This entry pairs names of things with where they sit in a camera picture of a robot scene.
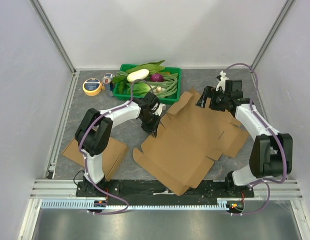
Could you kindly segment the spare cardboard box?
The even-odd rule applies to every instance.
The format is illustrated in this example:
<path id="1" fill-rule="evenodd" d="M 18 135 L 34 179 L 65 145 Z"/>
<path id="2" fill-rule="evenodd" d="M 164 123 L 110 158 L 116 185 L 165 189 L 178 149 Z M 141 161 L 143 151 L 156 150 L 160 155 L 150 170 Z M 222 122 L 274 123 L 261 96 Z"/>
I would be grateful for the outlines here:
<path id="1" fill-rule="evenodd" d="M 157 136 L 133 150 L 134 161 L 176 195 L 196 188 L 221 156 L 234 158 L 248 131 L 227 111 L 196 106 L 200 93 L 185 91 L 161 118 Z"/>

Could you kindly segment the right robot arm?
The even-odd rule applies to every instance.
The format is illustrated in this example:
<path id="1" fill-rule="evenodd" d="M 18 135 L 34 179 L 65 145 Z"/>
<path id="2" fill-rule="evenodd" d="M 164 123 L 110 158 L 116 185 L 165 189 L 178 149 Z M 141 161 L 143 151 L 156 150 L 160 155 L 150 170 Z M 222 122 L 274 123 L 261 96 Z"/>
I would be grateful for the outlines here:
<path id="1" fill-rule="evenodd" d="M 211 110 L 230 112 L 254 141 L 249 164 L 227 174 L 225 193 L 235 197 L 242 191 L 242 186 L 253 188 L 260 183 L 284 183 L 292 170 L 292 136 L 272 127 L 252 100 L 244 98 L 242 81 L 227 79 L 224 86 L 207 85 L 196 106 L 204 108 L 207 101 L 210 101 Z"/>

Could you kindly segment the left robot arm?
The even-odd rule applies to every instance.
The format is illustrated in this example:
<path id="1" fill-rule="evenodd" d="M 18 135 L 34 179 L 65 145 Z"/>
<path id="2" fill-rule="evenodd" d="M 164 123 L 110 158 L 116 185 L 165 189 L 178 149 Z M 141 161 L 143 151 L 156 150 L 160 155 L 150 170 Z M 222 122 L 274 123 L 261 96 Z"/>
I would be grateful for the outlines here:
<path id="1" fill-rule="evenodd" d="M 165 104 L 152 92 L 144 97 L 133 97 L 116 107 L 87 110 L 76 133 L 79 152 L 84 157 L 85 179 L 89 181 L 87 191 L 94 197 L 104 192 L 105 174 L 102 167 L 102 154 L 106 149 L 111 131 L 116 126 L 130 120 L 139 119 L 141 128 L 147 134 L 157 137 L 157 129 Z"/>

